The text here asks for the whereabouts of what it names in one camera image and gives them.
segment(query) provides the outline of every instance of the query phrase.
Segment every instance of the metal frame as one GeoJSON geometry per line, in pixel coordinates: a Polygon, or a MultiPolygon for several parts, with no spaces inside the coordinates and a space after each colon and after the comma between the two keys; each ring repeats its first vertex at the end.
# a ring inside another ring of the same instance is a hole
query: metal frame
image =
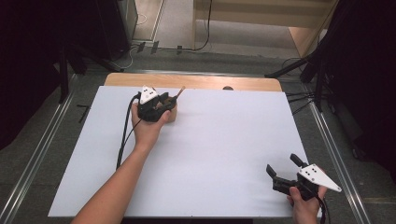
{"type": "MultiPolygon", "coordinates": [[[[254,74],[223,74],[223,73],[198,73],[198,72],[178,72],[178,71],[153,71],[153,70],[133,70],[132,73],[156,73],[156,74],[178,74],[178,75],[193,75],[193,76],[221,76],[221,77],[262,77],[262,75],[254,74]]],[[[78,84],[78,75],[74,74],[70,80],[71,91],[70,94],[64,100],[62,105],[59,105],[46,129],[40,142],[38,143],[34,154],[26,165],[19,181],[8,196],[6,206],[0,214],[0,223],[12,223],[21,202],[24,199],[30,185],[32,184],[35,174],[43,161],[50,143],[56,134],[61,121],[64,118],[70,102],[72,101],[75,93],[76,86],[78,84]]],[[[303,84],[305,91],[310,91],[309,87],[303,84]]],[[[345,191],[346,198],[350,204],[352,212],[360,224],[371,224],[371,220],[364,208],[361,196],[359,195],[349,172],[344,164],[341,154],[338,150],[337,145],[332,138],[332,134],[327,126],[326,120],[323,114],[318,111],[314,103],[310,103],[310,108],[313,113],[314,119],[317,122],[320,133],[325,142],[326,148],[328,149],[329,155],[332,159],[335,171],[337,172],[343,190],[345,191]]]]}
{"type": "MultiPolygon", "coordinates": [[[[305,84],[303,84],[303,88],[305,91],[311,91],[305,84]]],[[[334,165],[335,171],[340,178],[341,185],[343,186],[346,198],[350,204],[357,223],[371,224],[372,222],[366,212],[366,209],[364,208],[361,196],[359,195],[358,190],[356,189],[355,184],[349,175],[349,171],[344,164],[340,151],[338,150],[338,147],[332,138],[332,133],[327,126],[326,119],[323,117],[323,114],[318,111],[314,102],[310,103],[309,105],[325,142],[326,148],[328,149],[330,158],[332,159],[332,164],[334,165]]]]}
{"type": "Polygon", "coordinates": [[[33,179],[35,178],[35,174],[40,167],[41,162],[44,160],[44,157],[50,147],[50,143],[56,134],[61,121],[64,118],[64,114],[66,113],[70,102],[73,99],[75,86],[78,82],[78,75],[74,74],[71,77],[70,87],[71,91],[69,95],[64,99],[64,103],[58,105],[55,110],[52,119],[47,126],[46,131],[44,131],[43,136],[40,139],[37,147],[35,148],[35,152],[33,153],[32,157],[30,158],[29,162],[27,163],[20,179],[18,180],[17,184],[14,186],[13,190],[11,191],[10,195],[8,196],[6,206],[4,207],[2,213],[0,214],[0,223],[8,224],[12,223],[15,215],[20,208],[20,205],[26,195],[28,189],[30,188],[33,179]]]}

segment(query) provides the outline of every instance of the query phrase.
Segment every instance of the table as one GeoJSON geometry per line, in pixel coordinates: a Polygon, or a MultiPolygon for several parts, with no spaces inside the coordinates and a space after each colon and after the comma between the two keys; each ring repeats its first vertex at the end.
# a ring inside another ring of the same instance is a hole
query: table
{"type": "MultiPolygon", "coordinates": [[[[265,167],[270,163],[282,177],[295,179],[298,167],[290,153],[307,158],[277,80],[110,74],[96,94],[50,217],[74,216],[115,171],[125,109],[142,85],[170,95],[182,85],[187,89],[178,98],[177,120],[163,127],[146,161],[126,217],[291,216],[265,167]]],[[[131,137],[124,158],[133,143],[131,137]]]]}
{"type": "MultiPolygon", "coordinates": [[[[210,20],[288,26],[300,56],[304,57],[328,27],[337,3],[338,0],[213,0],[210,20]]],[[[209,0],[194,0],[193,46],[195,22],[207,20],[208,6],[209,0]]]]}

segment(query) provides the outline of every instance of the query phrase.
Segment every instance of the wrist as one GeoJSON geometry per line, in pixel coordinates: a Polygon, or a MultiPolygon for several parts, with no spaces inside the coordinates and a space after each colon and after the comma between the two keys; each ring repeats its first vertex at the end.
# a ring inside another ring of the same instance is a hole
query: wrist
{"type": "Polygon", "coordinates": [[[302,219],[294,218],[293,223],[294,224],[317,224],[318,220],[317,220],[317,217],[312,217],[312,218],[305,217],[302,219]]]}
{"type": "Polygon", "coordinates": [[[150,144],[144,144],[144,143],[136,143],[134,145],[134,150],[133,152],[142,152],[145,154],[149,154],[149,152],[152,150],[153,146],[150,144]]]}

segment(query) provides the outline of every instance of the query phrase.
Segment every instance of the forearm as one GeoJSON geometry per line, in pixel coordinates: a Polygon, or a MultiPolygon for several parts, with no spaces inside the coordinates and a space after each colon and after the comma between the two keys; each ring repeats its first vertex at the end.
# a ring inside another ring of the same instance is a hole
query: forearm
{"type": "Polygon", "coordinates": [[[135,147],[117,172],[84,205],[73,223],[120,223],[149,150],[135,147]]]}

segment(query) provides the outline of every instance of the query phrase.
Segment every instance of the white tabletop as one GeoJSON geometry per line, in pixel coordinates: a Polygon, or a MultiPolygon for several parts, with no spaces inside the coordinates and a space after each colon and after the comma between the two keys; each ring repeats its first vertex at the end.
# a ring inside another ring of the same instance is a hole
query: white tabletop
{"type": "MultiPolygon", "coordinates": [[[[49,211],[73,217],[115,172],[136,87],[100,87],[49,211]]],[[[176,89],[158,89],[177,94],[176,89]]],[[[290,217],[269,163],[296,179],[307,161],[284,92],[184,90],[138,181],[126,217],[290,217]]],[[[134,145],[132,134],[123,154],[134,145]]]]}

